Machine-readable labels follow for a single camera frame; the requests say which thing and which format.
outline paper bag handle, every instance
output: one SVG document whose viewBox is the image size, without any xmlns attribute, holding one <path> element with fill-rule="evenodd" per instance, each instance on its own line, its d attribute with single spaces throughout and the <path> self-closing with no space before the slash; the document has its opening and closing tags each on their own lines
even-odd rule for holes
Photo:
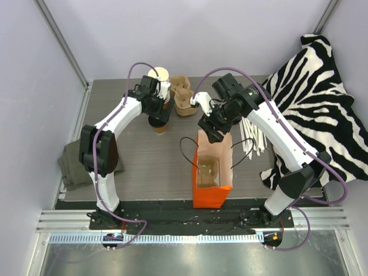
<svg viewBox="0 0 368 276">
<path fill-rule="evenodd" d="M 198 148 L 199 146 L 198 146 L 198 144 L 197 144 L 197 142 L 196 142 L 196 141 L 194 141 L 192 138 L 187 137 L 187 136 L 185 136 L 185 137 L 181 138 L 181 139 L 180 139 L 180 142 L 179 142 L 180 151 L 181 151 L 182 155 L 184 156 L 184 158 L 185 158 L 186 160 L 188 160 L 192 165 L 194 165 L 194 166 L 196 166 L 196 167 L 198 168 L 198 166 L 197 166 L 196 164 L 194 164 L 192 161 L 190 161 L 190 160 L 189 160 L 189 158 L 188 158 L 188 157 L 186 157 L 186 156 L 185 156 L 185 154 L 184 154 L 184 152 L 183 152 L 183 149 L 182 149 L 182 141 L 183 141 L 184 139 L 189 139 L 189 140 L 192 140 L 193 142 L 195 142 L 195 144 L 197 145 L 197 148 Z"/>
<path fill-rule="evenodd" d="M 233 165 L 230 169 L 232 169 L 232 168 L 234 168 L 235 166 L 237 166 L 237 165 L 239 165 L 250 153 L 251 153 L 251 151 L 253 150 L 253 146 L 254 146 L 254 139 L 253 138 L 246 138 L 246 139 L 244 139 L 244 140 L 242 140 L 242 141 L 240 141 L 240 142 L 237 142 L 237 143 L 235 143 L 235 144 L 233 144 L 232 146 L 231 146 L 231 148 L 234 146 L 234 145 L 238 145 L 238 144 L 240 144 L 240 143 L 242 143 L 242 142 L 245 142 L 245 141 L 247 141 L 247 140 L 252 140 L 252 147 L 251 147 L 251 149 L 247 152 L 247 154 L 239 161 L 239 162 L 237 162 L 235 165 Z"/>
</svg>

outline paper cup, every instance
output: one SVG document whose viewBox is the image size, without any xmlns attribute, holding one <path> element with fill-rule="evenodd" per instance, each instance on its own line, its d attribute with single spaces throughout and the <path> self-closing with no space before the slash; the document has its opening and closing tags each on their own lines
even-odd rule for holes
<svg viewBox="0 0 368 276">
<path fill-rule="evenodd" d="M 148 117 L 149 125 L 154 129 L 156 134 L 164 134 L 167 128 L 167 124 L 153 117 Z"/>
</svg>

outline gray table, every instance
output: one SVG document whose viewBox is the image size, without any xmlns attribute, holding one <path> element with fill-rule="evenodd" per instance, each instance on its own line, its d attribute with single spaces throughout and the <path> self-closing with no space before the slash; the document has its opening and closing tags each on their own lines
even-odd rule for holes
<svg viewBox="0 0 368 276">
<path fill-rule="evenodd" d="M 211 84 L 218 77 L 208 78 L 200 91 L 207 91 L 212 97 L 216 95 Z M 266 76 L 256 76 L 262 82 Z M 190 78 L 194 89 L 201 78 Z M 242 84 L 249 81 L 237 77 Z M 133 85 L 139 79 L 131 81 Z M 94 125 L 113 110 L 124 93 L 125 80 L 95 80 L 87 107 L 84 124 Z M 121 200 L 175 200 L 191 198 L 191 164 L 181 155 L 179 140 L 183 136 L 196 138 L 197 125 L 202 116 L 199 109 L 196 114 L 180 117 L 172 111 L 167 131 L 157 135 L 148 125 L 148 117 L 141 114 L 135 118 L 117 139 L 119 153 L 124 164 L 124 172 L 115 176 L 117 194 Z M 231 130 L 233 143 L 240 141 L 240 128 Z M 183 150 L 191 159 L 195 145 L 191 141 L 183 142 Z M 241 144 L 234 148 L 233 162 L 244 156 Z M 259 173 L 273 166 L 273 153 L 265 151 L 260 156 L 253 154 L 252 160 L 246 158 L 233 170 L 233 189 L 229 198 L 266 198 L 272 190 L 265 187 Z M 321 196 L 321 190 L 314 188 L 309 191 L 311 196 Z M 95 201 L 93 186 L 81 187 L 66 192 L 66 201 Z"/>
</svg>

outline zebra print blanket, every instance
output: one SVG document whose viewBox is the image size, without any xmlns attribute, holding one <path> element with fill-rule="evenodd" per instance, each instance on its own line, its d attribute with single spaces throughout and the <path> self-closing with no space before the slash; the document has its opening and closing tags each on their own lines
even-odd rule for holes
<svg viewBox="0 0 368 276">
<path fill-rule="evenodd" d="M 302 51 L 263 86 L 296 131 L 319 152 L 331 155 L 331 166 L 346 182 L 368 180 L 368 133 L 351 108 L 354 97 L 344 89 L 331 45 L 324 36 L 312 34 L 302 36 L 301 44 Z M 273 190 L 289 171 L 275 153 L 274 168 L 260 174 Z M 333 179 L 326 171 L 317 185 Z"/>
</svg>

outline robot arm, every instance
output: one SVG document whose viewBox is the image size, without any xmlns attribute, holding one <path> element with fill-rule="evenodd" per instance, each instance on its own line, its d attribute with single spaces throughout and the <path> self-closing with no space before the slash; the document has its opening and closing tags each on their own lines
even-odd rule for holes
<svg viewBox="0 0 368 276">
<path fill-rule="evenodd" d="M 116 194 L 113 174 L 118 163 L 116 139 L 124 128 L 141 113 L 167 122 L 174 107 L 174 99 L 168 101 L 167 107 L 165 105 L 169 98 L 169 92 L 169 82 L 161 82 L 156 78 L 143 76 L 140 84 L 136 85 L 133 90 L 129 90 L 124 108 L 122 108 L 124 104 L 124 99 L 122 99 L 118 106 L 103 120 L 94 126 L 85 125 L 81 131 L 79 161 L 89 172 L 96 189 L 92 152 L 93 138 L 97 130 L 107 123 L 98 137 L 98 191 L 96 189 L 96 193 L 100 194 L 108 209 L 117 215 L 120 215 L 121 208 L 119 208 L 120 200 Z M 90 215 L 95 220 L 105 220 L 105 225 L 114 227 L 114 223 L 116 223 L 114 219 L 108 221 L 111 216 L 99 198 L 97 198 L 97 211 Z"/>
<path fill-rule="evenodd" d="M 264 91 L 279 115 L 278 120 L 275 119 L 267 103 L 253 85 L 244 88 L 231 74 L 226 74 L 212 87 L 222 99 L 221 104 L 213 104 L 213 101 L 208 101 L 210 96 L 206 92 L 199 92 L 191 99 L 192 106 L 201 105 L 204 110 L 204 115 L 198 124 L 207 133 L 210 143 L 221 142 L 223 140 L 221 132 L 229 132 L 233 122 L 239 116 L 247 117 L 267 136 L 290 169 L 290 173 L 280 179 L 273 195 L 261 206 L 261 210 L 264 210 L 263 221 L 270 223 L 315 184 L 325 171 L 322 165 L 306 155 L 294 142 L 281 126 L 280 121 L 307 151 L 315 152 L 326 163 L 331 161 L 331 157 L 326 152 L 318 153 L 295 131 L 278 110 L 275 102 L 271 100 L 268 92 Z"/>
</svg>

